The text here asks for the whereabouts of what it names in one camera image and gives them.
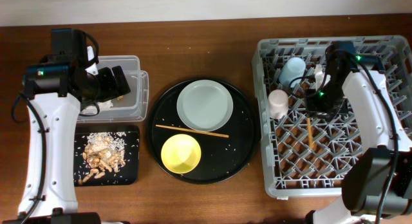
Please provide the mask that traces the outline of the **wooden chopstick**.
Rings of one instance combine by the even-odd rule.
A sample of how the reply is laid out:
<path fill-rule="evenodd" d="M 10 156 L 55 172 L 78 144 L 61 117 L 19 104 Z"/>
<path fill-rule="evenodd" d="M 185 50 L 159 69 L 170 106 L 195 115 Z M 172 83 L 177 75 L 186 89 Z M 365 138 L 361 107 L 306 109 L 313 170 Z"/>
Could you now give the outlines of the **wooden chopstick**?
<path fill-rule="evenodd" d="M 311 120 L 309 117 L 306 119 L 306 125 L 307 125 L 306 129 L 308 132 L 308 145 L 310 149 L 313 149 L 314 148 L 314 141 L 313 141 L 313 136 L 312 136 L 313 132 L 312 132 Z"/>
<path fill-rule="evenodd" d="M 183 132 L 188 132 L 188 133 L 197 133 L 197 134 L 201 134 L 201 135 L 209 135 L 209 136 L 217 136 L 217 137 L 222 137 L 222 138 L 229 138 L 229 135 L 225 135 L 225 134 L 212 133 L 212 132 L 207 132 L 207 131 L 198 131 L 198 130 L 187 129 L 187 128 L 182 128 L 182 127 L 165 126 L 165 125 L 160 125 L 160 124 L 156 124 L 155 127 L 159 127 L 159 128 L 163 128 L 163 129 L 171 129 L 171 130 L 176 130 L 176 131 L 183 131 Z"/>

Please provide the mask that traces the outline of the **peanut shell food scraps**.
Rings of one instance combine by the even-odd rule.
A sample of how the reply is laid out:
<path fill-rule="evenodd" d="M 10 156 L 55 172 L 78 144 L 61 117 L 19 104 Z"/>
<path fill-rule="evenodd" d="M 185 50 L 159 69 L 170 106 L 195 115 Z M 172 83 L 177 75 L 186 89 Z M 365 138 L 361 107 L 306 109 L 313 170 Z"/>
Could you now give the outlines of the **peanut shell food scraps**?
<path fill-rule="evenodd" d="M 86 172 L 77 180 L 79 185 L 84 185 L 91 178 L 100 179 L 107 172 L 115 176 L 126 166 L 126 132 L 90 133 L 84 137 L 87 138 L 87 144 L 81 157 Z"/>

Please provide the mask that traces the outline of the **yellow bowl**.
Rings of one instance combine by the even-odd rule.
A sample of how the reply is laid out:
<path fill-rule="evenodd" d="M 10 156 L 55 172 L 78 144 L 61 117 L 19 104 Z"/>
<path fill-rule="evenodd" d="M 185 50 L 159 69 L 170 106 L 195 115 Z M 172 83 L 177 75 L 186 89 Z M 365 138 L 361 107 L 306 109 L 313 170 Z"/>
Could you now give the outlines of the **yellow bowl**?
<path fill-rule="evenodd" d="M 162 146 L 161 160 L 166 169 L 172 173 L 191 172 L 201 160 L 200 144 L 190 135 L 173 135 Z"/>

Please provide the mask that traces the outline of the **grey dishwasher rack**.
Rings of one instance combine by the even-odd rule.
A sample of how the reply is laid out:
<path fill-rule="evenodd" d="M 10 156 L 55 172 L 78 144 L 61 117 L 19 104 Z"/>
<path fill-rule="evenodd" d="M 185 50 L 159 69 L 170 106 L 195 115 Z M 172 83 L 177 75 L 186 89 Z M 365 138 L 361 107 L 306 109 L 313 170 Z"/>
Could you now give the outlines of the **grey dishwasher rack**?
<path fill-rule="evenodd" d="M 288 98 L 288 113 L 270 117 L 268 96 L 288 59 L 305 61 L 306 74 L 325 65 L 330 37 L 263 39 L 252 58 L 254 91 L 259 103 L 265 190 L 273 198 L 339 196 L 346 173 L 361 157 L 361 137 L 352 111 L 327 122 L 311 118 L 314 148 L 308 145 L 306 104 L 299 95 L 314 83 L 304 80 Z"/>

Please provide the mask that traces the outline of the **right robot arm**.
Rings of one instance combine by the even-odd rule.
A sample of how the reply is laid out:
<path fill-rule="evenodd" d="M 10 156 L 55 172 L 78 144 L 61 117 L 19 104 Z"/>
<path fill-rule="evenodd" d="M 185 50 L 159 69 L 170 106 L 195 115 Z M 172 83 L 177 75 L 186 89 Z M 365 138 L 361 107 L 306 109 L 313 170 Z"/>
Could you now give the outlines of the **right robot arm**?
<path fill-rule="evenodd" d="M 348 171 L 341 196 L 310 211 L 305 223 L 379 223 L 411 214 L 411 139 L 393 107 L 379 56 L 357 55 L 350 41 L 325 50 L 326 69 L 316 89 L 306 89 L 306 112 L 331 121 L 351 106 L 363 154 Z"/>

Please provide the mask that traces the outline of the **grey plate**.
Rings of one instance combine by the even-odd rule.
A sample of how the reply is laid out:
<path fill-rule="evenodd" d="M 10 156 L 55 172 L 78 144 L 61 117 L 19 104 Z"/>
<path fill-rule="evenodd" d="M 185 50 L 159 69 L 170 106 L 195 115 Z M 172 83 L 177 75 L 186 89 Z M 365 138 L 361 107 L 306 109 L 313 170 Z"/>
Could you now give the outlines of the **grey plate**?
<path fill-rule="evenodd" d="M 180 120 L 197 131 L 215 131 L 232 116 L 234 101 L 229 90 L 215 80 L 195 80 L 186 85 L 176 101 Z"/>

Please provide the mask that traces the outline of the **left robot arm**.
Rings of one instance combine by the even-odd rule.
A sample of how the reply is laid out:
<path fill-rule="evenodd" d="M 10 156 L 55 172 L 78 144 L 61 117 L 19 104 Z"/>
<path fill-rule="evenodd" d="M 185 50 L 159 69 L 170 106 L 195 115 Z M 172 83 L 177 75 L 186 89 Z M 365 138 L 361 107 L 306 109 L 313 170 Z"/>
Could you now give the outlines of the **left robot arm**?
<path fill-rule="evenodd" d="M 79 212 L 73 182 L 77 119 L 87 106 L 129 93 L 122 68 L 88 71 L 99 63 L 96 40 L 82 30 L 54 29 L 52 53 L 27 68 L 18 99 L 30 122 L 28 173 L 14 223 L 100 223 Z"/>

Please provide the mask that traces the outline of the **pink cup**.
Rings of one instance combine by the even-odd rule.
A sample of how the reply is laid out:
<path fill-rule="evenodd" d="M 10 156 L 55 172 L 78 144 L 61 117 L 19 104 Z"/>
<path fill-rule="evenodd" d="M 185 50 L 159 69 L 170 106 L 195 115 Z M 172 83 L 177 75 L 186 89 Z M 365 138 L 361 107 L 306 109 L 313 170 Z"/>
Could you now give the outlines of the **pink cup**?
<path fill-rule="evenodd" d="M 271 118 L 283 118 L 288 112 L 287 93 L 281 89 L 271 91 L 268 96 L 268 106 Z"/>

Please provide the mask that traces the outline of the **round black tray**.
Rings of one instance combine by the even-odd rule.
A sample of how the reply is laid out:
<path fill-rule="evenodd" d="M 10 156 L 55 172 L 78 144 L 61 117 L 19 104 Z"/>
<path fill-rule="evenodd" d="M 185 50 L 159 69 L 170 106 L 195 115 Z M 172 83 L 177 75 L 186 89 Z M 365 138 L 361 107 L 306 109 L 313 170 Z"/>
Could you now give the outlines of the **round black tray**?
<path fill-rule="evenodd" d="M 151 108 L 147 121 L 147 145 L 157 164 L 171 176 L 187 183 L 217 183 L 237 174 L 255 154 L 260 141 L 258 113 L 241 90 L 224 80 L 214 79 L 228 89 L 234 102 L 229 121 L 216 130 L 217 133 L 229 137 L 189 133 L 188 135 L 200 144 L 200 162 L 192 171 L 176 174 L 163 164 L 161 150 L 167 139 L 180 132 L 160 126 L 187 127 L 178 117 L 176 102 L 183 88 L 194 81 L 194 79 L 183 80 L 159 96 Z"/>

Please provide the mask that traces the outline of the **white tissue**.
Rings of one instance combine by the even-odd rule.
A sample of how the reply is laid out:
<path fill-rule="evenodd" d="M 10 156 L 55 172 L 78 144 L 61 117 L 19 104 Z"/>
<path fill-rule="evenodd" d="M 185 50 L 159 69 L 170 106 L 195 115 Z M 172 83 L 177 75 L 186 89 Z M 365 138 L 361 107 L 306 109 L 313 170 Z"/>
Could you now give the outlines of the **white tissue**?
<path fill-rule="evenodd" d="M 107 110 L 113 107 L 113 103 L 111 100 L 105 102 L 96 102 L 93 103 L 92 107 L 99 108 L 100 110 Z"/>

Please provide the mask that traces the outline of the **black rectangular tray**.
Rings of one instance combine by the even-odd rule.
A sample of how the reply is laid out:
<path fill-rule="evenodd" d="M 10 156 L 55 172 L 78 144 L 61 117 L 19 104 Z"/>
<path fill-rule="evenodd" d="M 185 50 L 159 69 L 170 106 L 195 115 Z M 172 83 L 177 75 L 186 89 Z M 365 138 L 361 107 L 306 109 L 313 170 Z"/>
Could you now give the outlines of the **black rectangular tray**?
<path fill-rule="evenodd" d="M 80 186 L 130 185 L 138 179 L 140 130 L 134 125 L 79 126 L 73 182 Z"/>

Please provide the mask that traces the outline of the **clear plastic bin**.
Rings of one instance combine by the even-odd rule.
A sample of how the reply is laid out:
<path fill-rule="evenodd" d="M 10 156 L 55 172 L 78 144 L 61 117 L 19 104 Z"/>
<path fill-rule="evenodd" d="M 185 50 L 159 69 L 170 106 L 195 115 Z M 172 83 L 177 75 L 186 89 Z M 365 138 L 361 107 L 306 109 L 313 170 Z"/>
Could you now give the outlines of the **clear plastic bin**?
<path fill-rule="evenodd" d="M 131 92 L 120 100 L 112 99 L 113 107 L 100 110 L 96 116 L 79 116 L 77 123 L 141 122 L 146 118 L 149 101 L 149 76 L 140 69 L 140 60 L 135 55 L 100 56 L 98 69 L 121 66 Z"/>

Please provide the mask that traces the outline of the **blue cup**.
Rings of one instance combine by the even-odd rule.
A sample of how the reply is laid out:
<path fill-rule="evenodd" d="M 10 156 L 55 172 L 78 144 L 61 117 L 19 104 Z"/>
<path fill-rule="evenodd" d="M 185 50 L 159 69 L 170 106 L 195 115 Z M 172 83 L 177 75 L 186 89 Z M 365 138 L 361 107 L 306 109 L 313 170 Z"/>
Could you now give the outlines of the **blue cup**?
<path fill-rule="evenodd" d="M 285 87 L 294 87 L 300 83 L 306 69 L 305 61 L 299 57 L 290 58 L 283 66 L 279 75 L 279 82 Z"/>

